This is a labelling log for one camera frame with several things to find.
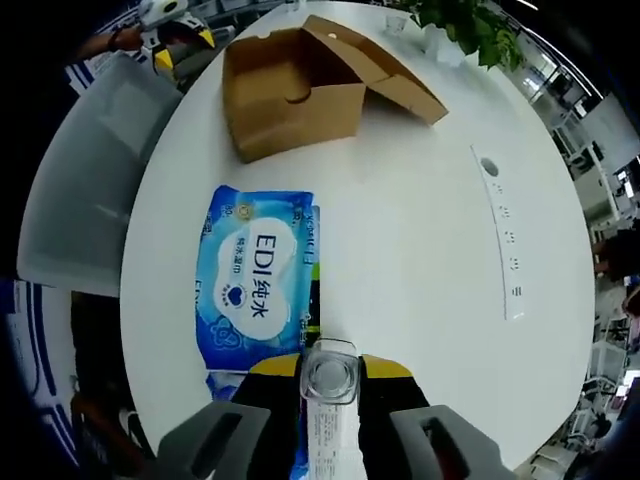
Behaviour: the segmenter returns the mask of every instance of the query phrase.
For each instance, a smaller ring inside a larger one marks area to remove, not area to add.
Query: potted plant
[[[434,25],[460,46],[465,55],[478,52],[487,69],[498,64],[512,71],[523,61],[516,36],[506,20],[489,10],[484,0],[400,0],[400,9],[411,12],[420,27]]]

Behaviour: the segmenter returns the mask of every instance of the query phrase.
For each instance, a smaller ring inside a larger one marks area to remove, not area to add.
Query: blue packaging
[[[300,351],[316,234],[313,195],[222,186],[196,266],[196,339],[210,370],[248,371]]]

